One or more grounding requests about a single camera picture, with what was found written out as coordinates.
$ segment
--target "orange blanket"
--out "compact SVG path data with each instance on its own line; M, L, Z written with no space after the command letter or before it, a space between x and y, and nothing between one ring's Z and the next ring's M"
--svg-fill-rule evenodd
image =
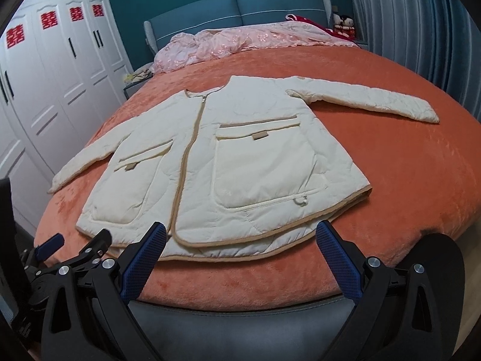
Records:
M316 102L313 110L369 179L370 197L334 226L365 255L399 262L424 233L456 239L481 215L481 124L446 93L415 73L356 48L326 46L242 52L151 79L92 140L187 88L200 92L231 75L304 76L385 88L427 100L441 120L429 125L391 114ZM35 243L60 232L56 259L76 255L87 238L75 230L93 186L107 166L98 162L57 192ZM243 263L169 261L157 264L141 299L202 310L255 310L338 293L314 240L271 258Z

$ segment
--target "blue gripper pad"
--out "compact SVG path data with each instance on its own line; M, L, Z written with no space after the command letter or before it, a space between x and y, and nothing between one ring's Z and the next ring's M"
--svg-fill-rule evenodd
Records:
M65 243L63 236L59 233L52 236L49 240L45 243L39 245L35 249L35 259L38 262L44 262L48 258L50 258L54 253L56 253Z
M128 303L140 296L157 260L167 243L165 226L157 223L149 238L127 266L122 277L120 297Z
M357 305L363 294L361 274L324 221L317 225L316 243L342 294Z

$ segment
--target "jacket pocket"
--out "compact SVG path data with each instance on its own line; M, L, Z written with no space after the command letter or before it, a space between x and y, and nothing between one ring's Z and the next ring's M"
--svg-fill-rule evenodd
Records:
M212 193L225 208L307 205L307 195L326 188L323 172L296 116L217 130Z
M172 140L120 159L92 202L92 218L127 224L140 213L162 158Z

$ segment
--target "jacket sleeve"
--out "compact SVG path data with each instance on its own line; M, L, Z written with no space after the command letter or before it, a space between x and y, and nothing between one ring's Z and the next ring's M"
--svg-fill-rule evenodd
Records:
M289 96L299 97L307 104L324 100L347 107L398 114L433 124L439 123L439 117L430 104L419 97L364 85L299 76L276 80Z
M115 152L122 141L131 134L138 123L137 118L128 119L115 126L98 140L83 148L54 176L52 187L48 193L54 194L96 161L105 159L108 155Z

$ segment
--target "stuffed toy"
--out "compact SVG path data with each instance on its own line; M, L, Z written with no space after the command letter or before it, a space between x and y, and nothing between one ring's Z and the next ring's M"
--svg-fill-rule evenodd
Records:
M303 23L308 23L308 24L311 24L313 26L316 26L317 28L320 28L322 31L327 32L329 35L335 36L336 38L341 38L341 39L346 38L346 36L344 34L341 34L340 32L337 32L337 31L333 31L330 28L325 28L325 27L321 26L320 24L315 23L311 19L307 19L306 17L297 16L297 15L294 15L294 14L290 13L290 14L286 15L286 20L301 21Z
M347 15L339 16L337 13L333 14L334 31L349 39L356 38L356 31L354 28L354 20Z

